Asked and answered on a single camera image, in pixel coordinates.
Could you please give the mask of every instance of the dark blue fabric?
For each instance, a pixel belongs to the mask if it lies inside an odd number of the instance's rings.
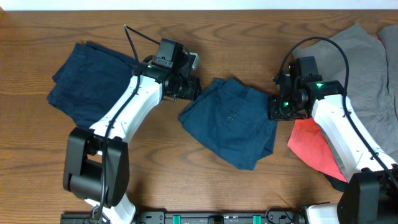
[[[273,153],[277,121],[268,120],[268,96],[238,81],[216,78],[179,116],[197,141],[238,169],[253,170]]]
[[[47,100],[78,127],[88,129],[126,91],[135,64],[134,58],[101,45],[76,43],[68,60],[52,77],[57,84]]]

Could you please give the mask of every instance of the black cloth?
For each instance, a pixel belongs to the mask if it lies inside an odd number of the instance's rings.
[[[47,100],[79,128],[88,129],[126,91],[135,64],[134,58],[101,45],[76,43],[68,60],[52,77],[56,85]]]
[[[268,95],[216,78],[178,120],[197,141],[238,169],[253,170],[273,153],[277,121],[268,120]]]

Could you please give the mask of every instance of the red fabric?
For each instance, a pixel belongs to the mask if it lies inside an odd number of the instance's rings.
[[[347,182],[326,139],[312,118],[295,121],[287,145],[308,166]]]

